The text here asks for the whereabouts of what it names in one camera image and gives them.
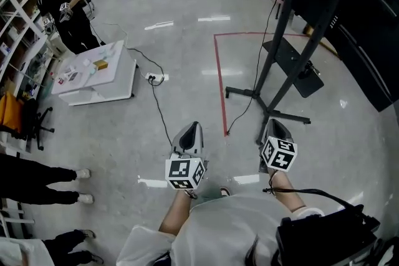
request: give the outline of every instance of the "black stand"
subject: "black stand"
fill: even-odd
[[[284,0],[281,15],[277,23],[276,32],[274,34],[270,50],[268,50],[269,53],[264,63],[261,75],[259,76],[259,80],[256,84],[255,90],[241,90],[238,88],[226,87],[226,98],[229,98],[230,93],[245,95],[247,97],[252,97],[261,106],[264,118],[262,121],[261,130],[256,139],[257,144],[260,145],[262,143],[264,129],[266,127],[267,122],[269,121],[270,116],[273,116],[275,118],[283,118],[287,120],[303,122],[304,124],[310,124],[310,118],[304,118],[303,116],[281,113],[280,111],[275,110],[275,107],[282,100],[284,95],[288,92],[288,89],[294,83],[298,75],[303,71],[304,67],[306,66],[306,63],[309,61],[313,52],[317,48],[320,40],[323,38],[324,33],[331,22],[332,16],[334,15],[338,3],[339,0],[329,0],[329,3],[326,5],[318,23],[315,26],[314,32],[310,37],[310,39],[308,40],[305,49],[302,51],[302,54],[300,55],[296,65],[292,68],[292,71],[288,75],[286,81],[283,83],[282,87],[277,92],[276,96],[272,99],[272,102],[270,103],[269,106],[267,106],[263,102],[261,98],[261,90],[264,85],[264,82],[266,81],[266,77],[270,71],[271,65],[275,61],[277,50],[279,49],[281,39],[284,35],[284,31],[288,24],[289,14],[291,12],[291,7],[292,7],[292,0]]]

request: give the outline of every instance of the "gray floor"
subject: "gray floor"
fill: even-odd
[[[257,146],[254,143],[261,110],[253,103],[224,137],[214,34],[262,32],[271,10],[270,0],[94,0],[92,21],[105,42],[125,37],[128,45],[156,60],[169,81],[156,88],[169,134],[197,120],[203,126],[209,170],[202,189],[229,186],[233,192],[261,191],[267,185],[258,175]],[[198,21],[211,16],[229,16],[228,21]],[[172,26],[145,30],[160,22]],[[272,15],[269,32],[276,28]],[[297,49],[303,37],[287,36]],[[259,34],[217,36],[223,85],[253,86]],[[142,72],[159,73],[156,66],[137,52]],[[261,65],[267,52],[262,51]],[[311,117],[312,124],[282,121],[298,144],[299,155],[289,172],[294,186],[320,188],[365,205],[365,211],[383,221],[381,235],[396,232],[399,173],[397,143],[399,129],[393,107],[378,113],[359,86],[330,52],[319,47],[312,58],[322,73],[324,88],[303,99],[292,88],[278,109]],[[269,102],[285,75],[273,66],[262,91]],[[95,196],[91,206],[30,206],[36,224],[34,233],[51,238],[74,228],[88,228],[98,239],[89,248],[112,265],[135,224],[157,228],[167,212],[174,192],[164,188],[164,160],[170,147],[156,109],[151,86],[135,78],[135,98],[81,107],[68,107],[47,96],[43,107],[54,111],[48,125],[55,133],[44,134],[43,152],[32,158],[40,163],[92,170],[88,181],[54,185]],[[231,95],[225,100],[227,123],[246,107],[248,99]],[[306,203],[325,212],[338,209],[334,202],[316,196]]]

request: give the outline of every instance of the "foot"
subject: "foot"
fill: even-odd
[[[230,191],[228,188],[220,188],[220,193],[222,197],[230,196]]]
[[[93,204],[94,197],[93,197],[93,195],[90,195],[90,194],[79,194],[77,201],[81,202],[81,203],[85,203],[85,204]]]
[[[78,229],[78,231],[82,232],[84,236],[88,237],[89,239],[96,238],[95,233],[90,229]]]
[[[92,262],[95,262],[96,264],[99,265],[104,265],[104,259],[102,259],[100,256],[94,255],[93,253],[91,254],[92,254]]]
[[[78,169],[75,173],[77,179],[88,179],[92,176],[92,172],[89,169]]]

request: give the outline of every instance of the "electrical outlet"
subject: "electrical outlet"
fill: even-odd
[[[150,78],[150,76],[155,77],[155,78],[152,80],[152,83],[153,83],[153,84],[158,84],[158,83],[160,83],[160,82],[162,81],[162,74],[152,74],[152,73],[148,72],[148,73],[145,75],[145,78],[148,80],[148,79]],[[168,74],[165,74],[165,79],[164,79],[163,81],[168,81],[168,80],[169,80],[169,75],[168,75]]]

